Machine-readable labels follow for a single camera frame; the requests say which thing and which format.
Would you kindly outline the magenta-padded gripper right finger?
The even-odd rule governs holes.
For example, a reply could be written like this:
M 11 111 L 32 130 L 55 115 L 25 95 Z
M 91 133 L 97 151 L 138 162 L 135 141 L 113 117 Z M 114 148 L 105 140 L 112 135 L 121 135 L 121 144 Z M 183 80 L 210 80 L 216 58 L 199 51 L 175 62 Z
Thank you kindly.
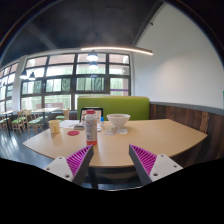
M 129 145 L 129 155 L 143 186 L 182 169 L 167 155 L 155 155 L 132 144 Z

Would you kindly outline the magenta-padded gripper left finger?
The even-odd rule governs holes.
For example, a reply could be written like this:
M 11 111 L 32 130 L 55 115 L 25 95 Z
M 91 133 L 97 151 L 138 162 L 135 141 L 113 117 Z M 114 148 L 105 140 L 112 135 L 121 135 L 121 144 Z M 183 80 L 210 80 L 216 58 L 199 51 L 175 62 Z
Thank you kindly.
M 76 185 L 81 185 L 93 155 L 93 146 L 88 145 L 68 157 L 57 157 L 46 166 L 45 171 L 73 182 Z

